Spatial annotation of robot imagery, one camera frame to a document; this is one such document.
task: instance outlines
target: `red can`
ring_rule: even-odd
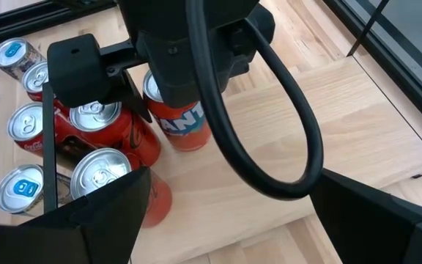
[[[88,103],[71,109],[70,119],[82,137],[96,147],[132,153],[146,166],[159,159],[160,142],[154,131],[121,103]]]
[[[54,119],[56,161],[73,169],[95,147],[81,138],[68,118],[57,108]],[[42,103],[30,103],[19,108],[7,123],[7,132],[19,147],[43,157]]]
[[[86,156],[74,169],[71,194],[74,199],[90,194],[111,181],[139,169],[141,162],[133,154],[102,148]],[[169,185],[151,172],[151,189],[143,227],[154,227],[165,219],[171,209],[172,192]]]
[[[34,102],[42,102],[42,89],[43,84],[48,82],[48,63],[38,62],[37,64],[30,67],[22,78],[22,86],[27,91],[27,95]],[[67,117],[70,114],[70,109],[58,100],[54,99],[53,104],[55,107],[61,110]]]
[[[144,79],[144,99],[152,116],[177,150],[193,151],[203,147],[211,137],[201,102],[180,109],[165,105],[151,71]]]

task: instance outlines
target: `aluminum can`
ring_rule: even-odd
[[[32,65],[41,61],[45,61],[42,54],[21,37],[0,44],[0,69],[18,81],[22,81]]]
[[[90,194],[119,177],[138,169],[141,162],[132,154],[102,148],[85,157],[74,169],[71,181],[73,199]],[[143,227],[154,227],[165,219],[171,209],[172,193],[169,185],[151,173],[151,190]]]
[[[154,131],[137,114],[122,108],[121,103],[88,103],[71,109],[70,120],[95,147],[134,154],[146,166],[159,159],[160,142]]]
[[[43,84],[48,82],[48,63],[38,62],[24,73],[22,86],[27,91],[27,95],[34,102],[43,102],[42,90]],[[70,109],[56,99],[53,100],[55,107],[61,110],[63,114],[69,116]]]
[[[71,179],[56,175],[56,193],[59,205],[73,198]],[[43,214],[43,169],[39,165],[23,165],[8,173],[0,182],[0,209],[13,214],[41,216]]]
[[[144,78],[144,99],[147,108],[175,149],[197,150],[210,140],[211,130],[201,102],[191,103],[180,109],[168,107],[160,96],[151,71]]]
[[[61,111],[55,108],[56,162],[68,169],[75,165],[95,147],[82,139],[78,131]],[[19,147],[43,157],[42,103],[30,103],[11,116],[7,132]]]

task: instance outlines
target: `silver can lid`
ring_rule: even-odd
[[[148,70],[144,77],[143,90],[146,96],[151,100],[163,103],[158,84],[155,82],[151,70]]]
[[[42,92],[43,84],[48,82],[48,63],[39,62],[24,73],[23,88],[27,92]]]
[[[13,65],[27,53],[27,42],[23,38],[13,38],[0,44],[0,67]]]
[[[42,132],[42,103],[30,103],[12,114],[7,123],[8,134],[16,141],[33,139]]]
[[[12,170],[0,182],[0,209],[22,213],[43,190],[43,171],[38,165],[23,165]]]
[[[119,117],[122,103],[103,105],[88,103],[70,110],[70,119],[80,131],[94,132],[106,128]]]
[[[71,195],[77,199],[131,172],[127,156],[118,150],[102,148],[91,152],[74,168]]]

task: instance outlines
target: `fanta can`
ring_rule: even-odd
[[[201,102],[191,103],[179,109],[168,107],[160,96],[151,71],[144,78],[143,91],[148,109],[175,149],[197,150],[210,140],[211,130]]]

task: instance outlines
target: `fanta logo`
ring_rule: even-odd
[[[192,109],[182,114],[180,119],[158,119],[158,123],[165,133],[169,135],[184,136],[190,132],[198,131],[204,124],[204,112],[198,102]]]
[[[25,145],[23,146],[23,148],[24,148],[25,150],[28,150],[28,151],[37,151],[37,150],[41,150],[41,149],[42,149],[42,147],[43,147],[42,142],[35,142],[35,143],[34,143],[34,144],[32,144],[32,145],[25,144]]]

